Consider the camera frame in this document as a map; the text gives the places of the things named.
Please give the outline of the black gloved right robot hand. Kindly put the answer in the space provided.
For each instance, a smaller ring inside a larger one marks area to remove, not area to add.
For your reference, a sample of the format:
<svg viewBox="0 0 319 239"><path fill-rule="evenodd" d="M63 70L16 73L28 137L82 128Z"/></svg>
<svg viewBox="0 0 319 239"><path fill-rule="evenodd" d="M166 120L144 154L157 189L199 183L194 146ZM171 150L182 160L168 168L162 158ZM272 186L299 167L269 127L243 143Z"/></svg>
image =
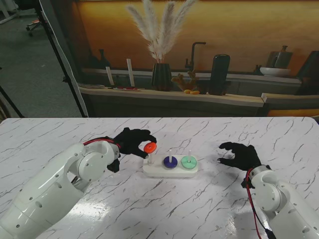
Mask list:
<svg viewBox="0 0 319 239"><path fill-rule="evenodd" d="M254 146L245 146L234 142L225 142L220 149L230 150L235 156L233 159L219 158L217 161L223 165L248 171L262 165Z"/></svg>

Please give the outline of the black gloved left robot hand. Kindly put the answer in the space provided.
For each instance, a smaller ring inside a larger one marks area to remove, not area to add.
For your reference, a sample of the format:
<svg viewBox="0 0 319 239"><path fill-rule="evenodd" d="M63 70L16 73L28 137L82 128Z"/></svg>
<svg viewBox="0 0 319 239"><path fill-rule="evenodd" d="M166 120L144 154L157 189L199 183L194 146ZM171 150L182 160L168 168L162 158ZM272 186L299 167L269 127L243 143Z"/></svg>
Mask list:
<svg viewBox="0 0 319 239"><path fill-rule="evenodd" d="M143 159L148 154L140 150L139 146L142 142L146 141L157 143L157 139L147 129L129 129L126 127L120 134L114 137L114 142L120 145L120 153L125 155L133 154Z"/></svg>

